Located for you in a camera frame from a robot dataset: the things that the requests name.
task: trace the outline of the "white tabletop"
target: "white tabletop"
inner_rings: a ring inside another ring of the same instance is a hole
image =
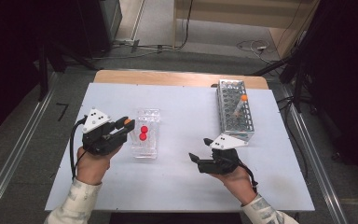
[[[276,209],[313,211],[309,191],[298,166],[279,109],[271,91],[247,90],[255,126],[248,147],[237,148],[240,159],[254,172],[258,191]],[[121,212],[236,212],[240,203],[217,179],[200,174],[188,152],[209,159],[203,138],[220,134],[215,89],[129,84],[89,84],[77,120],[93,107],[112,120],[138,108],[160,109],[158,158],[131,155],[131,139],[112,159],[103,178],[96,210]],[[81,126],[75,149],[81,143]],[[46,210],[66,198],[71,185],[67,147]]]

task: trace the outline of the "red object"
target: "red object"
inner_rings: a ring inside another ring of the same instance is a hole
[[[141,133],[141,134],[139,134],[139,139],[141,139],[141,141],[146,140],[146,138],[147,138],[146,133]]]
[[[149,129],[146,126],[141,127],[141,133],[147,133],[147,131],[149,131]]]

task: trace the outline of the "hand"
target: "hand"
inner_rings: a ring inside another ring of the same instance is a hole
[[[230,174],[211,176],[222,181],[226,188],[242,203],[242,205],[250,203],[257,196],[252,188],[248,173],[240,166]]]
[[[106,171],[110,168],[110,159],[121,149],[121,146],[106,156],[94,156],[86,152],[78,161],[76,179],[89,185],[100,185]],[[77,151],[77,159],[85,152],[83,147]]]

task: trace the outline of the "test tube rack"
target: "test tube rack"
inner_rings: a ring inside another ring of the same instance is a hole
[[[235,115],[235,109],[244,94],[246,89],[242,80],[219,80],[216,95],[221,132],[249,142],[255,133],[249,100],[243,102],[240,113]]]

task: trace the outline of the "sleeve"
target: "sleeve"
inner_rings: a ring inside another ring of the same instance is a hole
[[[253,224],[298,224],[292,217],[271,207],[260,194],[242,210]]]
[[[74,180],[65,202],[51,211],[45,224],[85,224],[90,218],[91,211],[97,202],[101,185],[92,186]]]

